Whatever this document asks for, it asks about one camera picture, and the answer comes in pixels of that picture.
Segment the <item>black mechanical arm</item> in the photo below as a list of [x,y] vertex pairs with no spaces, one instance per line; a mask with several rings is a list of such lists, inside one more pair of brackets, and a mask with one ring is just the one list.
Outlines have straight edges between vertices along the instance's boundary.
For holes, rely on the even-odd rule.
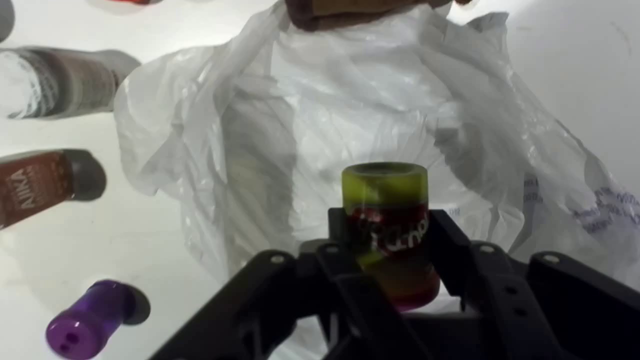
[[401,314],[340,243],[304,243],[298,259],[254,256],[152,360],[262,360],[317,317],[329,360],[627,360],[640,359],[640,295],[555,252],[512,261],[431,213],[427,259],[461,314]]

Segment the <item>white surface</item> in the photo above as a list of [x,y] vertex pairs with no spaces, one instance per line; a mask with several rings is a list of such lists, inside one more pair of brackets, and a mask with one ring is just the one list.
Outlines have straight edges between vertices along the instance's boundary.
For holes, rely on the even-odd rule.
[[[96,0],[17,3],[17,33],[4,46],[123,48],[150,60],[195,45],[218,45],[270,0],[164,0],[118,13]],[[470,11],[512,11],[516,69],[622,186],[640,192],[637,146],[640,110],[640,5],[634,0],[478,0]],[[148,359],[214,288],[182,248],[180,217],[164,196],[144,199],[123,178],[110,114],[64,122],[0,122],[0,156],[30,149],[91,149],[110,175],[94,205],[64,205],[0,232],[2,359],[54,359],[45,345],[49,321],[96,278],[141,287],[152,318],[121,330],[100,359]]]

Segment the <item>white table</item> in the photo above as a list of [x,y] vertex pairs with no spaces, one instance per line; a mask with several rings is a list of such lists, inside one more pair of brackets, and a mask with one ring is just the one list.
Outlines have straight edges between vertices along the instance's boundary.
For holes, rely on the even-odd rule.
[[[164,0],[123,13],[100,0],[14,0],[19,24],[4,46],[46,45],[121,48],[141,60],[233,39],[270,0]],[[640,192],[640,3],[637,0],[480,0],[456,19],[511,11],[516,69],[541,100],[573,129],[619,181]],[[54,359],[49,321],[98,278],[141,287],[152,318],[116,333],[100,359],[148,359],[209,296],[206,274],[187,254],[179,207],[136,195],[123,177],[110,114],[64,122],[0,122],[0,156],[81,146],[109,169],[110,186],[94,205],[63,205],[0,232],[2,359]]]

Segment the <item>plastic bag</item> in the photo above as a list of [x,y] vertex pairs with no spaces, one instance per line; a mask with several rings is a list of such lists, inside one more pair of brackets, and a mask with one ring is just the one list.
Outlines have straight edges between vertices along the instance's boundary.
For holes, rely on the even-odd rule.
[[304,35],[276,5],[233,42],[127,81],[127,177],[182,203],[221,284],[261,250],[324,238],[343,169],[402,160],[429,167],[433,209],[472,241],[523,261],[558,250],[640,288],[638,199],[537,103],[505,39],[505,15],[456,26],[429,7]]

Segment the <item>purple bottle cap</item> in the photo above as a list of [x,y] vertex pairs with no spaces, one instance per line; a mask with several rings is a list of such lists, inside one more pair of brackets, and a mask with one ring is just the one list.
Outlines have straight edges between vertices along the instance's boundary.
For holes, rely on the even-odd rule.
[[121,324],[141,324],[150,314],[148,299],[121,283],[103,281],[46,329],[50,348],[68,360],[89,360],[103,353]]

